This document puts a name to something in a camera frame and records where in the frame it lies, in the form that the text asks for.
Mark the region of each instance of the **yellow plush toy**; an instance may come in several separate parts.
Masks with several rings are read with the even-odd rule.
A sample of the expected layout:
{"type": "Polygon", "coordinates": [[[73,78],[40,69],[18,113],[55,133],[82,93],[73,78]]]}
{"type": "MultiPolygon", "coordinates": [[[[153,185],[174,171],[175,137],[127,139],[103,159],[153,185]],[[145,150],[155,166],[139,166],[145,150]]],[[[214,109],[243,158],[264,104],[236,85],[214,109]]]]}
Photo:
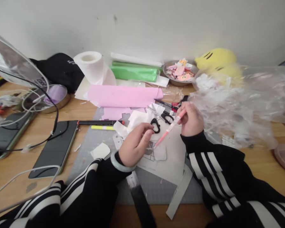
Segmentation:
{"type": "Polygon", "coordinates": [[[219,83],[230,84],[229,78],[232,78],[232,86],[242,84],[242,71],[238,67],[235,54],[225,48],[216,48],[195,59],[197,67],[203,72],[212,76],[219,83]]]}

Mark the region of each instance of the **pink foam sheet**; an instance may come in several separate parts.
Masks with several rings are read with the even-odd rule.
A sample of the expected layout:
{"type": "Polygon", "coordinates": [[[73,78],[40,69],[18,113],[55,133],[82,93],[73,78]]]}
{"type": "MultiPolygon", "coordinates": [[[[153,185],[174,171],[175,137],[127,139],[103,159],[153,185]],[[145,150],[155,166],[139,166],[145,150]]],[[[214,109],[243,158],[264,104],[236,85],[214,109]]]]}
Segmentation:
{"type": "Polygon", "coordinates": [[[89,101],[98,107],[145,108],[162,98],[159,88],[91,85],[88,90],[89,101]]]}

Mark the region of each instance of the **person's right hand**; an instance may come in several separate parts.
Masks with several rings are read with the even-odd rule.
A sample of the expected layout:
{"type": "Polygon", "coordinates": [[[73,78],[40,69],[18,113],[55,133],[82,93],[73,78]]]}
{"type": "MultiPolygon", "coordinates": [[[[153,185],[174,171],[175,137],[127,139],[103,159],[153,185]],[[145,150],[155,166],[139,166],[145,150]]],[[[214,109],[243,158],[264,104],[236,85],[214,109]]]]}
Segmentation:
{"type": "Polygon", "coordinates": [[[204,129],[204,120],[200,111],[190,102],[182,102],[177,110],[176,116],[185,109],[185,115],[178,121],[181,124],[181,134],[183,136],[194,136],[201,133],[204,129]]]}

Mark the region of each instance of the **smartphone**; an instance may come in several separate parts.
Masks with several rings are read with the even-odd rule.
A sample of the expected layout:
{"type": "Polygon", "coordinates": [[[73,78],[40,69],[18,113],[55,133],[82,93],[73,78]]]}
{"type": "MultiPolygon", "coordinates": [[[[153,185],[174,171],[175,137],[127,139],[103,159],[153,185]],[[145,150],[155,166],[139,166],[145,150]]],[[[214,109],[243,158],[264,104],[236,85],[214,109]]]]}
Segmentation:
{"type": "MultiPolygon", "coordinates": [[[[77,129],[77,120],[58,122],[54,135],[46,142],[33,168],[59,165],[61,166],[60,174],[72,147],[77,129]]],[[[28,177],[30,179],[50,177],[54,176],[56,172],[57,168],[38,169],[30,172],[28,177]]]]}
{"type": "MultiPolygon", "coordinates": [[[[6,122],[5,124],[11,123],[11,121],[14,122],[23,117],[23,115],[25,115],[25,113],[13,113],[5,119],[6,121],[10,120],[10,122],[6,122]]],[[[13,123],[9,126],[0,127],[0,149],[13,149],[35,116],[35,113],[30,112],[19,122],[13,123]]],[[[10,153],[11,151],[0,152],[0,159],[7,157],[10,153]]]]}

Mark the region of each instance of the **bracelet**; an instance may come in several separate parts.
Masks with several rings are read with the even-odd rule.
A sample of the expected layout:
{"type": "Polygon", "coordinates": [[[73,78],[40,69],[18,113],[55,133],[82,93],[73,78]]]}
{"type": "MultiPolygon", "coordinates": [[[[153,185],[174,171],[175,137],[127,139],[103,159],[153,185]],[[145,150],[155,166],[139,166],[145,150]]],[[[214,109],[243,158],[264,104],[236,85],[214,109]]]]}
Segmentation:
{"type": "Polygon", "coordinates": [[[136,166],[134,167],[126,167],[126,166],[123,166],[121,165],[115,158],[115,154],[117,153],[118,151],[114,152],[111,154],[111,163],[112,165],[119,171],[121,172],[124,172],[124,173],[129,173],[129,172],[132,172],[136,166]]]}

